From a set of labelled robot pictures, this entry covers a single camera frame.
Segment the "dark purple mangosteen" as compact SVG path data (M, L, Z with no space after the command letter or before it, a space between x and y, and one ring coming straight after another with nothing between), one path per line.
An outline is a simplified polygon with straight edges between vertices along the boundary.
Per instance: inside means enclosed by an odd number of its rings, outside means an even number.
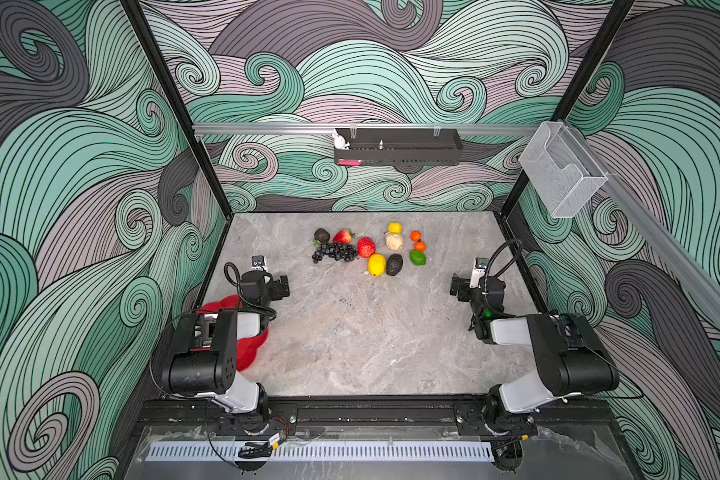
M326 244L331 240L331 235L327 230L325 230L323 228L318 228L314 232L314 240L318 244Z

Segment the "beige pear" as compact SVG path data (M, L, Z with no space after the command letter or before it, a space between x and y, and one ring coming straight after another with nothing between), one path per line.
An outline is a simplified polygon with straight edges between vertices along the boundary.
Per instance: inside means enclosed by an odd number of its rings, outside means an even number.
M385 234L385 244L388 250L400 252L404 247L404 237L402 234L387 232Z

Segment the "red apple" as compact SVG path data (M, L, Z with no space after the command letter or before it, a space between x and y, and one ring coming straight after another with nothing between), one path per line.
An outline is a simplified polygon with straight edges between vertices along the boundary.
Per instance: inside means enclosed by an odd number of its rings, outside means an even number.
M360 238L357 244L357 252L362 258L370 258L376 253L376 245L368 237Z

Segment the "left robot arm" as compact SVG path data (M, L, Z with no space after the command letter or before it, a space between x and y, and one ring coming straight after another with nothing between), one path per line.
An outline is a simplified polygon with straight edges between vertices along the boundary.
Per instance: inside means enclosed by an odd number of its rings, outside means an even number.
M241 347L264 338L277 318L274 301L290 295L288 277L274 277L265 257L251 259L251 269L224 265L226 280L237 291L237 302L215 312L195 310L177 322L160 387L181 399L205 399L233 415L266 414L263 386L243 374Z

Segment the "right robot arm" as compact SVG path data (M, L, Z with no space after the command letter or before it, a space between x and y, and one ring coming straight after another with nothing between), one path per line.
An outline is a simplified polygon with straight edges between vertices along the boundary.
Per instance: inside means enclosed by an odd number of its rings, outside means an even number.
M518 262L521 253L516 252L497 273L491 268L504 250L522 246L518 238L505 241L490 257L475 259L470 277L453 275L449 287L450 295L470 306L469 330L478 340L490 345L526 346L534 356L529 373L490 389L485 416L490 420L518 416L556 401L598 394L613 400L643 398L642 393L613 393L620 385L621 371L583 316L514 315L504 311L506 284L501 276Z

